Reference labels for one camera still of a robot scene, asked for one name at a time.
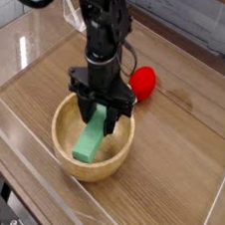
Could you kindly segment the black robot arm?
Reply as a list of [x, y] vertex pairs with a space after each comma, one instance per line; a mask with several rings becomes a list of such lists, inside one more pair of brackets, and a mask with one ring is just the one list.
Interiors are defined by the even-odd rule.
[[82, 120], [88, 122], [98, 104], [106, 108], [103, 133], [111, 134], [120, 116], [131, 116], [135, 94], [122, 79], [122, 49], [133, 47], [126, 41], [132, 17], [126, 0], [79, 0], [86, 26], [87, 64], [69, 68], [69, 89], [77, 95]]

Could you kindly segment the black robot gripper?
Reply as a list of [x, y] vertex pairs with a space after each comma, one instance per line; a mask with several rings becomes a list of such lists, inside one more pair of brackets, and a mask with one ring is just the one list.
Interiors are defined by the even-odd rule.
[[135, 96], [122, 80], [117, 56], [102, 60], [86, 52], [85, 58], [86, 67], [69, 68], [69, 89], [82, 95], [78, 96], [78, 105], [84, 123], [91, 120], [96, 103], [108, 107], [104, 135], [109, 135], [120, 114], [131, 117]]

